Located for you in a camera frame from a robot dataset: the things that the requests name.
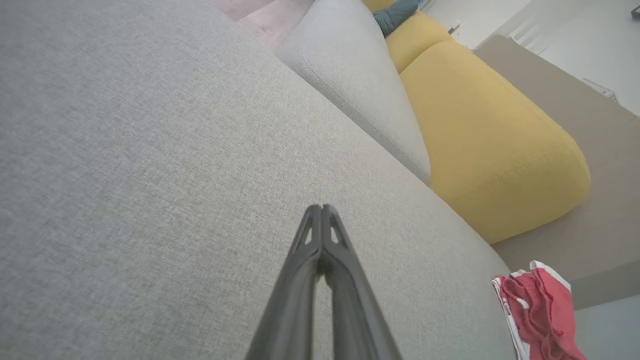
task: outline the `gray pillow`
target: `gray pillow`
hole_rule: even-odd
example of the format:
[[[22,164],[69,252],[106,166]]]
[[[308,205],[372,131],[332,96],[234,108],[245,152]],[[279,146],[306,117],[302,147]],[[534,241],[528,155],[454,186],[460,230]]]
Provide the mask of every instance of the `gray pillow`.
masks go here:
[[[386,9],[374,12],[373,17],[386,38],[416,10],[418,10],[417,0],[400,0]]]

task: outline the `floor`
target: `floor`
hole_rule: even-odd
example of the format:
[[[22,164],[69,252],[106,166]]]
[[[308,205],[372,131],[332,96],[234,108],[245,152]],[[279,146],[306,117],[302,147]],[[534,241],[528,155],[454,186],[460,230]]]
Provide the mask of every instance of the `floor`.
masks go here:
[[[314,0],[211,0],[271,52],[300,23]]]

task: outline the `yellow pillow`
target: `yellow pillow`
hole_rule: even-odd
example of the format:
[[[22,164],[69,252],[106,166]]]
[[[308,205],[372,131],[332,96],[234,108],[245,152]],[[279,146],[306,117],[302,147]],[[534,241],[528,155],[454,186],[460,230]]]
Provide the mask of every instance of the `yellow pillow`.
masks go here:
[[[371,13],[374,13],[395,4],[396,0],[363,0],[362,2],[369,8]]]
[[[443,41],[454,40],[440,24],[418,11],[387,36],[387,47],[400,74],[426,49]]]
[[[400,74],[431,160],[429,187],[488,243],[551,222],[587,197],[575,141],[456,42]]]

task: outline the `gray fabric upholstery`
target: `gray fabric upholstery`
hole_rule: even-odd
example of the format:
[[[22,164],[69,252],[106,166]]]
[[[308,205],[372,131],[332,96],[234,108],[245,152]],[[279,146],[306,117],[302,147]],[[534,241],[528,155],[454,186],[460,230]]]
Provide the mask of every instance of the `gray fabric upholstery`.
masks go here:
[[[428,182],[420,127],[380,27],[360,0],[317,0],[278,57]]]
[[[209,1],[2,7],[0,358],[241,359],[314,202],[405,359],[514,358],[496,253]]]

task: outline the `sofa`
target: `sofa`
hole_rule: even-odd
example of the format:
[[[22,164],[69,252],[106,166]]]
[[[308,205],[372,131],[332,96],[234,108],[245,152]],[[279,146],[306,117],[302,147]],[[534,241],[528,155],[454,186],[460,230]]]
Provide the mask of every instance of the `sofa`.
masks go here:
[[[405,98],[351,92],[411,106],[384,134],[296,73],[296,39],[286,65],[206,0],[3,4],[0,357],[243,358],[305,208],[330,203],[405,359],[516,358],[490,284],[509,269],[428,186],[404,71],[383,76]],[[316,359],[330,304],[320,282]]]
[[[490,244],[588,196],[573,138],[422,12],[383,39],[359,0],[317,1],[277,55]]]

